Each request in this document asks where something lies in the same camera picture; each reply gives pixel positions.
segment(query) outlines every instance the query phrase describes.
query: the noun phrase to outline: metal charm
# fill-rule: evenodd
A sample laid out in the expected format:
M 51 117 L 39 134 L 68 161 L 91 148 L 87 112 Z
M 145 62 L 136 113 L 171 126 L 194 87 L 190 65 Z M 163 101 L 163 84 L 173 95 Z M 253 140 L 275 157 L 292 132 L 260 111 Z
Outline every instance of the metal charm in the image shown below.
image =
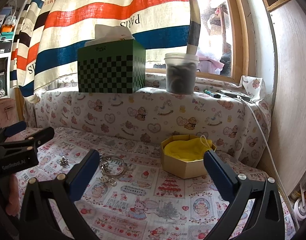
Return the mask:
M 61 166 L 67 166 L 68 165 L 68 159 L 65 158 L 65 156 L 62 156 L 62 158 L 59 160 L 59 164 Z
M 99 163 L 99 166 L 101 168 L 101 172 L 102 172 L 102 177 L 100 179 L 100 181 L 102 183 L 110 183 L 112 186 L 116 186 L 117 185 L 117 181 L 114 179 L 114 177 L 117 177 L 119 175 L 121 175 L 125 169 L 125 163 L 123 161 L 122 158 L 117 157 L 115 155 L 102 155 L 101 156 L 101 161 Z M 122 165 L 120 165 L 119 167 L 121 168 L 121 170 L 117 173 L 112 173 L 112 169 L 110 169 L 110 164 L 109 164 L 109 160 L 111 159 L 116 159 L 119 160 Z

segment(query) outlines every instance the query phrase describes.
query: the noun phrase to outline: pink bag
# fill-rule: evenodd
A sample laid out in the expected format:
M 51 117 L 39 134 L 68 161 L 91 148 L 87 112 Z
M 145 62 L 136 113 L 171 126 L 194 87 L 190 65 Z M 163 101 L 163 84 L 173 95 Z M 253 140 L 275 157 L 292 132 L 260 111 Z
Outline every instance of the pink bag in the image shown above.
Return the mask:
M 19 122 L 16 102 L 11 98 L 1 98 L 0 99 L 0 128 L 10 126 Z M 7 138 L 7 142 L 11 141 L 21 141 L 24 137 L 21 133 L 18 133 L 10 138 Z

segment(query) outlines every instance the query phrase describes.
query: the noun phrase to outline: human hand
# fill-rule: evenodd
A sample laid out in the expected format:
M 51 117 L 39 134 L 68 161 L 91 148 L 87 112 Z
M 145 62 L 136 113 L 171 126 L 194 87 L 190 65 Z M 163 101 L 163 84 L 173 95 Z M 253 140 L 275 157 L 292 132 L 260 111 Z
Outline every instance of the human hand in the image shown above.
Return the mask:
M 18 193 L 18 181 L 14 174 L 9 176 L 9 197 L 8 204 L 6 206 L 6 213 L 9 216 L 16 216 L 19 212 L 19 193 Z

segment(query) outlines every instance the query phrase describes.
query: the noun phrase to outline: key ring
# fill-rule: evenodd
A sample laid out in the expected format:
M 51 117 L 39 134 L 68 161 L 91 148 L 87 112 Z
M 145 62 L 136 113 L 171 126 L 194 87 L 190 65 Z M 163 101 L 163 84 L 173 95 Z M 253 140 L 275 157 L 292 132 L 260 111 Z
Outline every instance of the key ring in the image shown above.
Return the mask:
M 109 165 L 108 161 L 111 160 L 111 159 L 119 160 L 119 161 L 122 162 L 122 168 L 118 173 L 110 173 L 109 172 L 111 169 L 109 167 L 110 165 Z M 101 177 L 101 182 L 103 182 L 103 183 L 109 182 L 112 186 L 115 186 L 117 184 L 117 182 L 114 178 L 123 173 L 123 171 L 125 169 L 125 162 L 123 161 L 122 158 L 117 157 L 115 155 L 102 155 L 101 161 L 99 163 L 99 167 L 101 168 L 102 175 L 103 175 Z

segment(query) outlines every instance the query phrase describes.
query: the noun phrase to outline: window frame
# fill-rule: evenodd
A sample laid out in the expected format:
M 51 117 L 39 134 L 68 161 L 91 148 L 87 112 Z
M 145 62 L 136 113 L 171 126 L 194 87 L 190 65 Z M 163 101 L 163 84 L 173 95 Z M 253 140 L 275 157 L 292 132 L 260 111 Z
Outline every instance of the window frame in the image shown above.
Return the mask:
M 220 80 L 231 83 L 239 83 L 242 75 L 248 75 L 249 68 L 249 44 L 246 27 L 246 19 L 241 0 L 227 0 L 233 37 L 233 61 L 231 77 L 197 72 L 197 77 Z M 146 73 L 164 73 L 166 69 L 146 68 Z

